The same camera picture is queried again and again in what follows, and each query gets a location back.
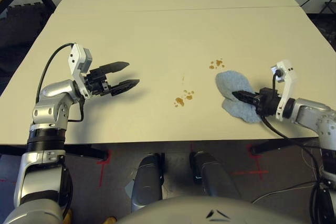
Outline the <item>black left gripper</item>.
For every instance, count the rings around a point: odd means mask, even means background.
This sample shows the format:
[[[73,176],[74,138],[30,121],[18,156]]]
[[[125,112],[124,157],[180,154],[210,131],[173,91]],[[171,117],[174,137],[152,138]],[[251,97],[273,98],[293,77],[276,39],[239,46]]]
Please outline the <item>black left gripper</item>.
[[[140,80],[130,79],[122,81],[119,84],[111,87],[107,82],[106,74],[121,71],[128,65],[128,62],[117,61],[90,70],[90,72],[84,77],[85,87],[92,95],[100,96],[109,94],[109,91],[112,96],[127,92],[128,90],[135,87],[140,82]]]

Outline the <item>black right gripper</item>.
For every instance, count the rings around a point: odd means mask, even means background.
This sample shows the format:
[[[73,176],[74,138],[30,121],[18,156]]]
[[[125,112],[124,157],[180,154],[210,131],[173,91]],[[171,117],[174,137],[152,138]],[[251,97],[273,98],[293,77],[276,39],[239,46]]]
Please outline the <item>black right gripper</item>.
[[[259,93],[251,93],[244,90],[234,91],[232,95],[239,101],[253,104],[259,116],[275,115],[280,101],[278,90],[262,88]]]

